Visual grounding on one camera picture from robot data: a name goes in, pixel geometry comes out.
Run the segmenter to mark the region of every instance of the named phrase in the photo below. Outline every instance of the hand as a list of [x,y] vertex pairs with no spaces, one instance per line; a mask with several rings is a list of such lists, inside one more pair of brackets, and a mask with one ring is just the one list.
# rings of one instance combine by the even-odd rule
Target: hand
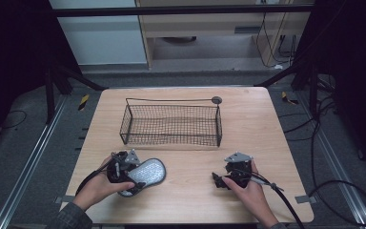
[[[252,160],[252,172],[258,173],[257,168]],[[224,182],[236,196],[243,202],[246,209],[251,212],[257,220],[265,228],[271,228],[278,223],[277,218],[273,215],[272,210],[267,203],[266,197],[264,196],[263,188],[260,184],[253,181],[249,181],[246,188],[241,188],[233,180],[223,177]]]
[[[111,156],[107,157],[100,167],[102,167],[111,158]],[[132,182],[110,183],[106,173],[101,172],[86,183],[73,200],[73,203],[86,211],[88,208],[102,201],[109,195],[131,189],[133,186],[134,183]]]

